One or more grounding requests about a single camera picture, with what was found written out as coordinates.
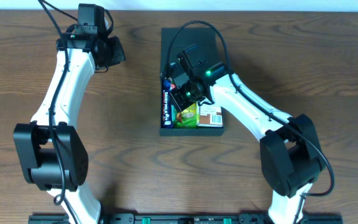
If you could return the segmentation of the green snack bag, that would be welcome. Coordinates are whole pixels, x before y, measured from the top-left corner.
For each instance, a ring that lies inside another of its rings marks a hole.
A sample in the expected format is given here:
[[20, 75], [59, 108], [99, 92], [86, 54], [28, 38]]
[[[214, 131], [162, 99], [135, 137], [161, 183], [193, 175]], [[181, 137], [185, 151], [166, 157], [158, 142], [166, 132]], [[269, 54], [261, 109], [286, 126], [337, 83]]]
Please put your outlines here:
[[172, 121], [174, 128], [194, 129], [197, 127], [197, 107], [196, 103], [193, 103], [187, 109], [182, 112], [178, 112], [174, 106], [172, 106]]

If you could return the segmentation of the brown white carton box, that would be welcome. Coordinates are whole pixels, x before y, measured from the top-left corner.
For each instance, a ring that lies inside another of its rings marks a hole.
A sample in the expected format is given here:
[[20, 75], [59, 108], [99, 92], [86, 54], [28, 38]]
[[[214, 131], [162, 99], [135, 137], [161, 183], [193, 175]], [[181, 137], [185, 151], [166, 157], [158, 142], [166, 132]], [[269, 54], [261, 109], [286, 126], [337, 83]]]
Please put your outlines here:
[[213, 105], [197, 106], [196, 125], [202, 128], [222, 128], [222, 108]]

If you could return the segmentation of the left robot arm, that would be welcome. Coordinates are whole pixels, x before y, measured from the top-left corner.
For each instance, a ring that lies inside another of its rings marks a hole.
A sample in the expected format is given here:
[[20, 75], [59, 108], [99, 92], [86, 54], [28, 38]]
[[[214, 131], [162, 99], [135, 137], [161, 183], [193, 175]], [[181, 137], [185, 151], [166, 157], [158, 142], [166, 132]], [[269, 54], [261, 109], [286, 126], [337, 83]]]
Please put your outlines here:
[[76, 131], [86, 86], [99, 69], [125, 59], [118, 37], [65, 34], [67, 48], [57, 44], [57, 64], [47, 94], [29, 123], [18, 123], [13, 138], [24, 179], [62, 199], [65, 218], [51, 223], [99, 223], [102, 205], [86, 176], [88, 153]]

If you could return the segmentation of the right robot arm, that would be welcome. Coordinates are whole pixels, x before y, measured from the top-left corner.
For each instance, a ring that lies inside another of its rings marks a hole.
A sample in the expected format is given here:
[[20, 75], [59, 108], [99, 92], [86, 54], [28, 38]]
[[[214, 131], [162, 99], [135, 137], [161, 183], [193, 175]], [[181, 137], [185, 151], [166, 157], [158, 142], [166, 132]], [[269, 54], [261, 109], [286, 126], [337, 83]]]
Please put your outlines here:
[[207, 100], [230, 112], [254, 135], [262, 173], [273, 190], [268, 217], [273, 223], [301, 222], [305, 199], [314, 195], [313, 183], [324, 169], [332, 169], [312, 120], [268, 104], [221, 62], [212, 67], [171, 63], [168, 72], [186, 75], [186, 82], [170, 94], [178, 111]]

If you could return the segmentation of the purple Dairy Milk bar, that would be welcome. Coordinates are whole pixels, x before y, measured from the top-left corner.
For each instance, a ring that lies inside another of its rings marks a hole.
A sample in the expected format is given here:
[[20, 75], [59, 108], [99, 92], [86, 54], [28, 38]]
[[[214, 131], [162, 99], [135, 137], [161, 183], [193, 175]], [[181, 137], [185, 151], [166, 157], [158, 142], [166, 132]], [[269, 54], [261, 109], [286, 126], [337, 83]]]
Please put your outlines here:
[[162, 128], [173, 128], [172, 106], [170, 102], [170, 89], [162, 90]]

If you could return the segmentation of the dark green folding box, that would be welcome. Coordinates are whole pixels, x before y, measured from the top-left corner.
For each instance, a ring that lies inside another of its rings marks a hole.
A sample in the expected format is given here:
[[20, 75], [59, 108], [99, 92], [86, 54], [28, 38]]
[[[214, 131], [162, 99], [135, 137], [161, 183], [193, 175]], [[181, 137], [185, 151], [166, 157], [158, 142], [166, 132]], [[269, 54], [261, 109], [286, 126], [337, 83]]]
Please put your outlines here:
[[[181, 30], [177, 38], [174, 40], [173, 46], [175, 49], [181, 50], [186, 47], [197, 44], [199, 47], [210, 54], [213, 62], [219, 61], [218, 49], [216, 46], [216, 33], [210, 28], [184, 28]], [[161, 136], [221, 136], [224, 132], [224, 119], [222, 128], [202, 128], [196, 127], [194, 129], [178, 129], [178, 128], [162, 128], [162, 94], [161, 94], [161, 120], [159, 134]]]

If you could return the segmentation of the blue Oreo cookie pack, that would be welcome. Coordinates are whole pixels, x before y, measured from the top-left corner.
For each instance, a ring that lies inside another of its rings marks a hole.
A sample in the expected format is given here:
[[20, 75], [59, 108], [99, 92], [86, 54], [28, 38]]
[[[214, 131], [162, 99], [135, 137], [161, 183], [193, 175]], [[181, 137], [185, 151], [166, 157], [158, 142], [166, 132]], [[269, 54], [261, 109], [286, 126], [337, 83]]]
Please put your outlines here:
[[163, 82], [162, 82], [162, 87], [163, 87], [163, 90], [165, 91], [170, 91], [170, 84], [171, 82], [174, 82], [173, 80], [171, 79], [164, 79]]

